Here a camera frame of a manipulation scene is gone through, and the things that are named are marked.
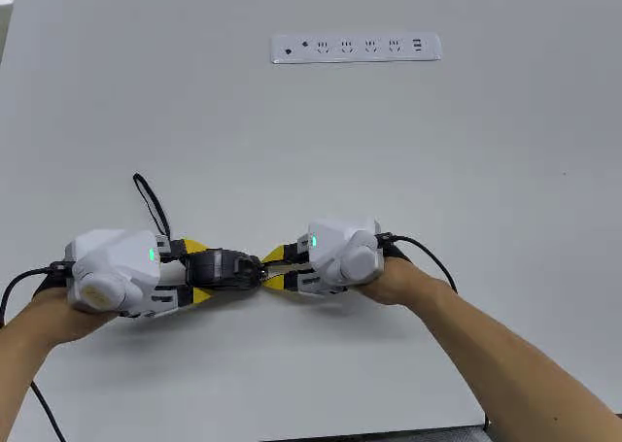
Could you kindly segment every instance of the power strip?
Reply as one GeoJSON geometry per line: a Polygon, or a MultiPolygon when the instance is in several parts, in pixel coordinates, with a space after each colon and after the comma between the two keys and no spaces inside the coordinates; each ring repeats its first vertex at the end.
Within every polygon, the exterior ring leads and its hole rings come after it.
{"type": "Polygon", "coordinates": [[[286,34],[272,37],[272,63],[439,60],[440,39],[431,32],[369,35],[286,34]]]}

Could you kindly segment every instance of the forearm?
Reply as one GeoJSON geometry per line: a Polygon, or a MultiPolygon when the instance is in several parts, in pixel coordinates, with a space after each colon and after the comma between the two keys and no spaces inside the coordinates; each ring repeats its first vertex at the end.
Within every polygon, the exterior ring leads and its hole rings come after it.
{"type": "Polygon", "coordinates": [[[620,420],[536,347],[439,281],[417,289],[407,306],[454,361],[504,440],[622,440],[620,420]]]}
{"type": "Polygon", "coordinates": [[[28,386],[51,349],[25,318],[0,329],[0,441],[9,437],[28,386]]]}

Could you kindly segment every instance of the hand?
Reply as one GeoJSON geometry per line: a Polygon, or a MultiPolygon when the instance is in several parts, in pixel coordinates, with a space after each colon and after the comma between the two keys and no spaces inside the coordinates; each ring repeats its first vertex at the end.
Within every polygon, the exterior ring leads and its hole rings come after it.
{"type": "Polygon", "coordinates": [[[67,289],[57,288],[38,293],[11,323],[51,348],[83,338],[116,316],[77,311],[67,302],[67,289]]]}
{"type": "Polygon", "coordinates": [[[416,307],[421,300],[438,287],[449,286],[431,277],[417,266],[398,257],[385,258],[383,274],[359,290],[381,304],[401,304],[416,307]]]}

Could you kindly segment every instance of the white table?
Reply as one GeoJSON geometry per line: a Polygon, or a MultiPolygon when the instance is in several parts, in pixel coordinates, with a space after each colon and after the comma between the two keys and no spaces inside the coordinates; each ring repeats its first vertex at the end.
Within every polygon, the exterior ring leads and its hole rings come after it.
{"type": "MultiPolygon", "coordinates": [[[[95,227],[258,255],[318,216],[428,243],[461,294],[622,410],[619,0],[17,0],[0,68],[0,271],[95,227]],[[277,32],[422,29],[434,63],[275,67],[277,32]]],[[[432,265],[406,249],[424,267],[432,265]]],[[[31,289],[12,301],[14,314],[31,289]]],[[[423,325],[260,291],[55,351],[69,440],[248,441],[483,414],[423,325]]],[[[14,439],[52,440],[29,396],[14,439]]]]}

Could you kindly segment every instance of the white knob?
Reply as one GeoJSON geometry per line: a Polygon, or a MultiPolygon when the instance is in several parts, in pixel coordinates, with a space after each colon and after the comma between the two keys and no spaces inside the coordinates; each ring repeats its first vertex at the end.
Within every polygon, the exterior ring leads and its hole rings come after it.
{"type": "Polygon", "coordinates": [[[126,280],[116,275],[86,274],[77,285],[80,300],[95,311],[116,311],[125,299],[126,280]]]}
{"type": "Polygon", "coordinates": [[[352,282],[367,280],[376,270],[377,253],[368,246],[359,246],[341,258],[341,273],[352,282]]]}

